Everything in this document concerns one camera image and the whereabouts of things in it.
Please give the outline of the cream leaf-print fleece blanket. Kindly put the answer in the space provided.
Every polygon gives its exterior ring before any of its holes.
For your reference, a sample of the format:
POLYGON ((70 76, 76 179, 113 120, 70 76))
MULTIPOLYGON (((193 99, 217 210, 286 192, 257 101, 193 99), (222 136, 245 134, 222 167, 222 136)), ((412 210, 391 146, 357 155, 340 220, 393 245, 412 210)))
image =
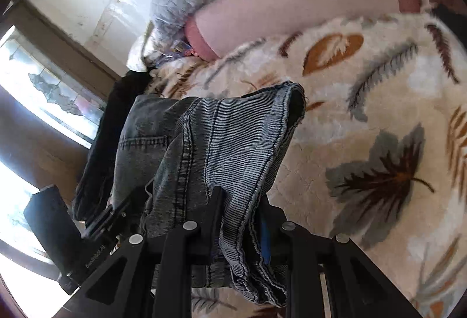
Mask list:
POLYGON ((317 235, 347 234, 423 317, 466 291, 466 17, 335 18, 218 60, 151 71, 161 97, 238 97, 284 81, 306 112, 268 194, 317 235))

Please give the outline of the window with wooden frame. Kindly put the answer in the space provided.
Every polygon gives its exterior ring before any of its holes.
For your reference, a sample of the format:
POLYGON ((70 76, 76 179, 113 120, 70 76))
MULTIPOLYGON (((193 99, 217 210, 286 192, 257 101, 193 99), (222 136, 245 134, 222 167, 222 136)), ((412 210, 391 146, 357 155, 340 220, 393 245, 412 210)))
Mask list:
POLYGON ((1 16, 1 240, 49 259, 23 209, 42 187, 70 204, 119 75, 29 2, 1 16))

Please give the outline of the black garment on blanket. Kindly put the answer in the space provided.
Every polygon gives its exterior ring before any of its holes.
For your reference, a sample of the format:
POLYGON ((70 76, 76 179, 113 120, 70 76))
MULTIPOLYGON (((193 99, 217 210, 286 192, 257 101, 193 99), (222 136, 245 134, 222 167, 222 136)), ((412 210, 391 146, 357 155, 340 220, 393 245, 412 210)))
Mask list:
POLYGON ((74 220, 90 225, 105 210, 113 185, 116 151, 123 125, 135 98, 143 94, 151 80, 147 72, 130 70, 112 87, 75 190, 71 207, 74 220))

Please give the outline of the grey denim pants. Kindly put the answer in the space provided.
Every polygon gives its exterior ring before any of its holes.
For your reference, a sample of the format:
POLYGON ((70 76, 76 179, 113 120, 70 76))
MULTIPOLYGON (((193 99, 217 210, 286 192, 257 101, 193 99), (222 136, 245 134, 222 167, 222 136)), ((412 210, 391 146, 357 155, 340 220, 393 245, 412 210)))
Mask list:
POLYGON ((226 99, 138 96, 119 137, 112 205, 141 194, 152 238, 199 221, 221 187, 222 259, 195 267, 193 286, 230 286, 253 303, 284 306, 285 270, 260 249, 262 208, 304 113, 304 90, 291 81, 226 99))

